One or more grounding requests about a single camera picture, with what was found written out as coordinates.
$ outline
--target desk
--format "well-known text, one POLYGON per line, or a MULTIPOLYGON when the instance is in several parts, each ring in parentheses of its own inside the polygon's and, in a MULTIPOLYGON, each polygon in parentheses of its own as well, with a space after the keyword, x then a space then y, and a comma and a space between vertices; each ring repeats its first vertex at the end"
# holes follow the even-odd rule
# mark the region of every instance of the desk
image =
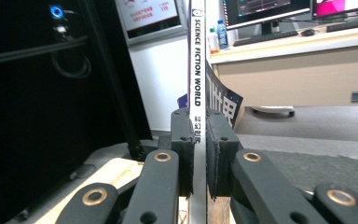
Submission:
POLYGON ((358 105, 358 28, 301 35, 211 55, 220 80, 242 105, 358 105))

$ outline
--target blue light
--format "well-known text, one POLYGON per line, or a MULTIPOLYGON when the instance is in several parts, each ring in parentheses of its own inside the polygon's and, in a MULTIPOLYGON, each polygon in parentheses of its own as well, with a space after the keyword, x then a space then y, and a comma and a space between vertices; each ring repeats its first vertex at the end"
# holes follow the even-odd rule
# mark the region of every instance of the blue light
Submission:
POLYGON ((53 15, 53 17, 58 18, 58 19, 63 17, 63 11, 60 7, 51 7, 50 13, 51 13, 51 15, 53 15))

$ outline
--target water bottle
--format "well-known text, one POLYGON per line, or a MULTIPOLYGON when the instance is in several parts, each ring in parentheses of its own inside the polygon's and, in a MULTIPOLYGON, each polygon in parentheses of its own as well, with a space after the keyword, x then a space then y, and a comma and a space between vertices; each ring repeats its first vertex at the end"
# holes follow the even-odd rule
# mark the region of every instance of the water bottle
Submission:
POLYGON ((217 36, 219 37, 219 48, 228 48, 227 30, 223 20, 217 22, 217 36))
POLYGON ((209 29, 208 43, 211 54, 219 52, 219 38, 214 28, 209 29))

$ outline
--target white wall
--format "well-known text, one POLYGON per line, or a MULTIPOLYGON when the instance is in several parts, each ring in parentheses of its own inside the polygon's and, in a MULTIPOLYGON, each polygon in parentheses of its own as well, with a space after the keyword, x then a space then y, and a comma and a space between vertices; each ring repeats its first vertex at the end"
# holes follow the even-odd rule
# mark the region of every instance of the white wall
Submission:
MULTIPOLYGON (((221 0, 205 0, 209 18, 221 11, 221 0)), ((217 15, 206 22, 217 23, 217 15)), ((149 126, 154 131, 171 130, 171 113, 178 109, 177 99, 187 93, 187 36, 129 48, 149 126)))

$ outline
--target computer monitor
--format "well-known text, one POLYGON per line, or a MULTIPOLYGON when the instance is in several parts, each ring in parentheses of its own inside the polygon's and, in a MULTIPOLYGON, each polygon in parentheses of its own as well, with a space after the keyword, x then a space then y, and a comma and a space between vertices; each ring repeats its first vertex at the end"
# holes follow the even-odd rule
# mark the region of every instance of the computer monitor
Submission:
POLYGON ((310 13, 310 5, 310 0, 223 0, 223 11, 228 30, 261 24, 268 34, 273 22, 310 13))
POLYGON ((358 11, 358 0, 313 0, 313 18, 358 11))

